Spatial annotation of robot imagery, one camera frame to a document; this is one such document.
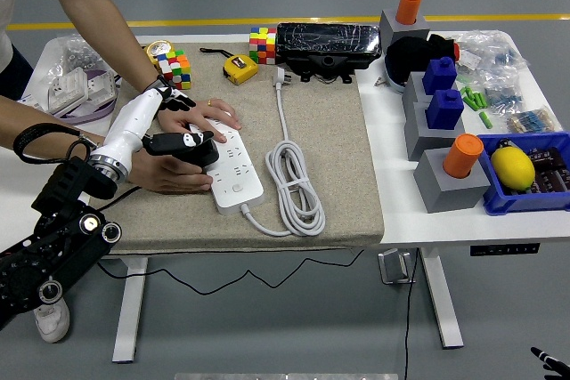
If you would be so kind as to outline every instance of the blue bin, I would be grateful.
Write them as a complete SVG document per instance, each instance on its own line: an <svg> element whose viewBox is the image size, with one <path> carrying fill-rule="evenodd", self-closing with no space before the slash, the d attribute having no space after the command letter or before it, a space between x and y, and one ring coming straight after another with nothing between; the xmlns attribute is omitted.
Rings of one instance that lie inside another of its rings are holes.
<svg viewBox="0 0 570 380"><path fill-rule="evenodd" d="M533 193L526 195L506 195L497 174L491 165L491 155L499 141L508 138L525 153L532 149L556 147L570 168L570 133L502 133L478 135L484 144L479 160L491 183L483 195L483 206L489 215L505 215L524 211L550 211L564 209L570 211L570 191L557 193Z"/></svg>

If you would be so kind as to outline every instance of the person's arm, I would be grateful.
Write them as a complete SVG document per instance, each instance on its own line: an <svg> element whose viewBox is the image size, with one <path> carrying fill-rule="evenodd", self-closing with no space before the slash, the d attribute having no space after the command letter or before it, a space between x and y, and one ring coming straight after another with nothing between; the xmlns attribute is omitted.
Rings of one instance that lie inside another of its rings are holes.
<svg viewBox="0 0 570 380"><path fill-rule="evenodd" d="M0 146L12 150L14 140L24 129L41 123L65 125L52 115L0 96ZM104 138L100 135L83 134L98 144L103 143ZM26 154L45 159L65 158L69 146L76 139L67 133L49 133L31 142L26 148ZM73 154L83 157L85 149L77 146Z"/></svg>
<svg viewBox="0 0 570 380"><path fill-rule="evenodd" d="M157 71L111 0L59 0L79 34L138 92Z"/></svg>
<svg viewBox="0 0 570 380"><path fill-rule="evenodd" d="M156 80L156 69L111 0L59 1L79 34L134 89L142 92ZM241 125L229 104L218 99L212 102L198 101L197 107L190 112L162 110L159 112L160 125L166 132L183 133L187 132L186 125L193 123L205 131L212 131L217 141L225 142L222 134L205 117L221 120L234 129L241 129Z"/></svg>
<svg viewBox="0 0 570 380"><path fill-rule="evenodd" d="M51 115L0 96L0 146L12 150L15 138L24 129L41 123L72 127ZM97 143L104 141L100 135L83 134ZM50 133L31 142L26 148L26 154L37 158L65 158L69 146L76 139L66 133ZM85 149L79 145L73 155L82 158ZM128 180L147 190L189 193L210 188L211 177L201 172L199 166L187 164L172 156L153 157L146 150L140 150L133 155L133 170Z"/></svg>

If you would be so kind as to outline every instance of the gray table mat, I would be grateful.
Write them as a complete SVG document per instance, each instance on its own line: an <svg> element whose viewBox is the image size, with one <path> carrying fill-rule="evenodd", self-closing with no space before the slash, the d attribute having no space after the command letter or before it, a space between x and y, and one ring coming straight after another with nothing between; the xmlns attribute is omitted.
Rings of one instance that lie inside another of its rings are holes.
<svg viewBox="0 0 570 380"><path fill-rule="evenodd" d="M194 100L221 98L237 111L240 135L264 186L265 202L251 208L261 224L285 230L279 214L277 192L265 167L265 153L283 140L277 110L273 73L275 66L260 65L258 73L242 85L222 73L225 57L200 53L201 46L246 53L247 44L177 44L191 62L192 87L185 91ZM209 192L162 195L138 190L104 211L118 222L122 239L112 254L155 254L200 251L314 250L371 247L384 234L376 175L364 124L358 86L341 79L324 84L315 78L300 82L293 75L284 86L283 108L289 138L305 155L308 175L326 215L326 227L317 237L276 238L258 231L241 215L221 215ZM138 93L124 83L118 108ZM150 133L159 133L154 124ZM117 194L131 188L123 184ZM101 207L109 201L92 200Z"/></svg>

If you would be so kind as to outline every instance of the rubik's cube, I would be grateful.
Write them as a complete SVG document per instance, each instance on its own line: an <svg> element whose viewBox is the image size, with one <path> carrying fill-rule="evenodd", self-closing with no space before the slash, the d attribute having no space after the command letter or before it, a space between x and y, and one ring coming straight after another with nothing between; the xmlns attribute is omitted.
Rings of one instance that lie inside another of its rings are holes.
<svg viewBox="0 0 570 380"><path fill-rule="evenodd" d="M175 84L176 88L190 89L190 62L184 51L170 51L157 55L159 68L166 80Z"/></svg>
<svg viewBox="0 0 570 380"><path fill-rule="evenodd" d="M253 27L249 34L249 58L257 64L275 64L277 28Z"/></svg>

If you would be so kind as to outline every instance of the lemon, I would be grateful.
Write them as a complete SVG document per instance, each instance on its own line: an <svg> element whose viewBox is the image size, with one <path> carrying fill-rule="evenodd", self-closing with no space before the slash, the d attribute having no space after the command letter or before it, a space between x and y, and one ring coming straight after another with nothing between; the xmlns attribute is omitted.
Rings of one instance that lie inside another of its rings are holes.
<svg viewBox="0 0 570 380"><path fill-rule="evenodd" d="M491 155L499 181L513 190L527 190L534 181L534 165L518 147L501 147Z"/></svg>

